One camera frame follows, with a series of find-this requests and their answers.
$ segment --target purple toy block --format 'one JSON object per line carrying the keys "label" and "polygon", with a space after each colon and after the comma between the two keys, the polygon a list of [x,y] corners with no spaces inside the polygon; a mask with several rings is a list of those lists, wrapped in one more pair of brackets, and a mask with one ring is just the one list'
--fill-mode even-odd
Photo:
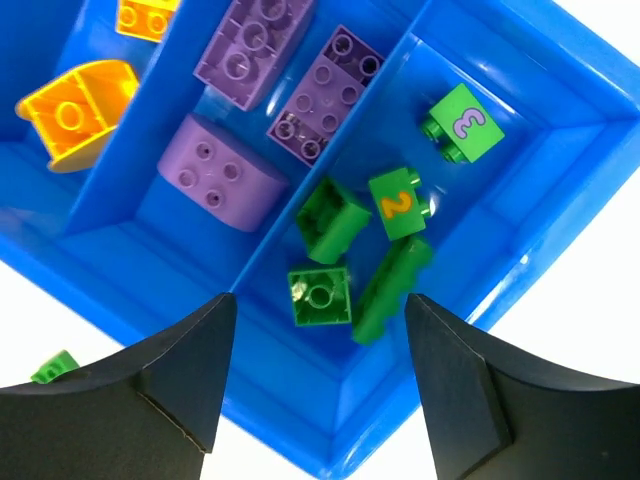
{"label": "purple toy block", "polygon": [[245,232],[257,230],[289,184],[240,141],[193,114],[182,122],[158,171],[218,220]]}
{"label": "purple toy block", "polygon": [[380,69],[383,58],[339,26],[268,134],[310,167]]}
{"label": "purple toy block", "polygon": [[242,110],[251,110],[302,40],[314,1],[233,0],[194,75]]}

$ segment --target number 3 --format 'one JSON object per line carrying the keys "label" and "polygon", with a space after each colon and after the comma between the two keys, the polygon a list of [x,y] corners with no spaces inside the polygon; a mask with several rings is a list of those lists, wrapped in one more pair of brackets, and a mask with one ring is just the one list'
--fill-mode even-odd
{"label": "number 3", "polygon": [[462,118],[456,120],[453,124],[453,131],[461,139],[468,137],[467,129],[473,127],[473,120],[478,122],[478,125],[484,125],[487,123],[487,119],[484,114],[477,108],[467,108],[462,114]]}
{"label": "number 3", "polygon": [[400,192],[398,194],[398,199],[399,201],[394,201],[389,197],[384,197],[380,201],[382,213],[387,220],[391,220],[393,217],[395,217],[396,213],[407,213],[409,210],[411,210],[411,207],[413,205],[411,195],[409,195],[407,192]]}

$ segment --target blue tray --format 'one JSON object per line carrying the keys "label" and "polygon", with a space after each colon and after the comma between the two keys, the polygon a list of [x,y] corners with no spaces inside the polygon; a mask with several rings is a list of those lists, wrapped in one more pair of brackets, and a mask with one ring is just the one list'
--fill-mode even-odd
{"label": "blue tray", "polygon": [[[416,290],[488,329],[640,162],[639,70],[550,1],[318,0],[250,113],[192,75],[228,2],[183,0],[159,46],[115,33],[115,0],[35,3],[8,3],[0,17],[0,258],[125,345],[235,292],[223,413],[320,477],[353,472],[419,404],[401,315],[370,348],[348,326],[294,327],[286,272],[305,259],[294,216],[325,175],[368,201],[369,177],[418,169],[437,254]],[[309,171],[265,132],[339,23],[387,61]],[[129,61],[140,89],[95,168],[50,173],[14,105],[103,58]],[[460,82],[507,135],[472,165],[444,162],[417,128]],[[289,177],[258,232],[220,223],[157,174],[193,110]],[[347,255],[355,298],[387,248],[374,216]]]}

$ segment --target building block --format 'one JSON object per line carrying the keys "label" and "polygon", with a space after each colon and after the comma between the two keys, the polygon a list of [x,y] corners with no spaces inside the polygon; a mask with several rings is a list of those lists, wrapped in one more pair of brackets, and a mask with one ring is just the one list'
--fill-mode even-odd
{"label": "building block", "polygon": [[288,279],[296,326],[351,323],[346,267],[294,270]]}
{"label": "building block", "polygon": [[180,0],[119,0],[116,32],[160,43]]}
{"label": "building block", "polygon": [[269,136],[313,166],[382,62],[377,52],[339,26],[276,117]]}
{"label": "building block", "polygon": [[35,383],[51,383],[60,375],[80,368],[69,352],[62,350],[55,357],[49,359],[40,369],[31,376]]}
{"label": "building block", "polygon": [[370,219],[371,212],[351,192],[326,178],[302,206],[296,223],[309,258],[333,265]]}
{"label": "building block", "polygon": [[289,184],[231,134],[193,114],[178,129],[158,170],[218,220],[245,232],[260,226]]}
{"label": "building block", "polygon": [[473,163],[504,138],[504,132],[463,83],[429,111],[421,129],[442,145],[440,153],[453,163]]}
{"label": "building block", "polygon": [[371,345],[384,335],[386,320],[400,310],[400,298],[411,291],[432,257],[433,250],[419,235],[393,242],[354,309],[355,342]]}
{"label": "building block", "polygon": [[16,113],[31,121],[57,173],[90,168],[138,89],[128,63],[79,65],[23,98]]}
{"label": "building block", "polygon": [[429,204],[415,192],[419,186],[418,172],[408,168],[399,168],[369,180],[369,189],[389,240],[425,229],[424,219],[431,216],[431,212]]}
{"label": "building block", "polygon": [[271,90],[313,17],[315,0],[234,0],[194,72],[251,110]]}

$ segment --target green toy block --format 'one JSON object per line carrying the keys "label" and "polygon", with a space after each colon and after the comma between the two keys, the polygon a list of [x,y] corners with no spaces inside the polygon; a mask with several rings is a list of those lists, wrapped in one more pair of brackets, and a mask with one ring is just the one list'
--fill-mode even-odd
{"label": "green toy block", "polygon": [[385,323],[401,308],[402,295],[416,283],[433,250],[419,235],[393,242],[353,312],[353,340],[371,345],[384,335]]}
{"label": "green toy block", "polygon": [[389,240],[397,240],[424,230],[424,218],[429,217],[429,205],[415,189],[420,186],[418,172],[399,168],[369,180],[369,189],[376,202]]}
{"label": "green toy block", "polygon": [[371,219],[371,212],[348,190],[326,178],[296,216],[311,260],[335,264]]}
{"label": "green toy block", "polygon": [[60,375],[79,367],[80,365],[73,359],[71,354],[66,350],[62,350],[42,365],[42,367],[31,376],[31,380],[35,383],[51,383]]}
{"label": "green toy block", "polygon": [[442,156],[454,163],[478,160],[504,138],[489,112],[460,84],[429,111],[422,131],[442,143]]}
{"label": "green toy block", "polygon": [[351,323],[346,267],[294,270],[288,277],[298,327]]}

